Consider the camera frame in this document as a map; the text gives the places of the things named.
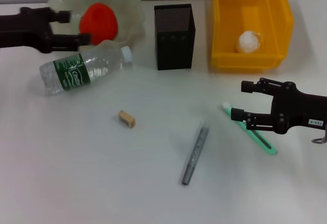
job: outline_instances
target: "green toothbrush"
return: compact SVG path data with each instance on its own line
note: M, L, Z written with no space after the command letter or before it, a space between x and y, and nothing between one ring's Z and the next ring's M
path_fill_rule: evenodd
M228 102L224 102L221 106L221 108L229 115L230 117L230 110L231 110L231 104ZM245 131L247 134L262 148L264 149L268 154L275 155L277 154L276 148L270 144L263 136L256 130L248 130L246 129L245 122L237 122L238 125Z

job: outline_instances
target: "clear glass bowl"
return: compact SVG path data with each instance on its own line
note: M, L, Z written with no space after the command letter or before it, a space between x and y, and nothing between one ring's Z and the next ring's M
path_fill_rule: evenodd
M103 3L115 13L118 21L118 34L113 41L106 40L106 45L127 46L131 44L142 29L145 15L141 0L49 0L48 6L56 11L72 11L69 24L51 23L55 34L79 34L79 22L85 11L94 3Z

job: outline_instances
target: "bottle label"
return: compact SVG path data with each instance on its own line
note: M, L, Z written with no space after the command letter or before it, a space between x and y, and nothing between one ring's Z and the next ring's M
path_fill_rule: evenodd
M53 64L64 90L90 83L90 77L81 54L55 60Z

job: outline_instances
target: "yellow plastic bin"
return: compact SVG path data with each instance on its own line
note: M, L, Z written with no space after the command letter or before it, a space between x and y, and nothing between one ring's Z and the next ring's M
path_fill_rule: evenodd
M293 29L288 0L213 0L211 65L227 71L261 71L279 66L286 58ZM252 54L238 53L244 31L262 36Z

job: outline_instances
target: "eraser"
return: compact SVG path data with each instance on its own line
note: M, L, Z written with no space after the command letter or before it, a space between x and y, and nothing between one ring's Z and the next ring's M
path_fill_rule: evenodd
M118 118L125 123L129 128L132 128L135 126L135 118L129 115L128 113L121 110L118 113Z

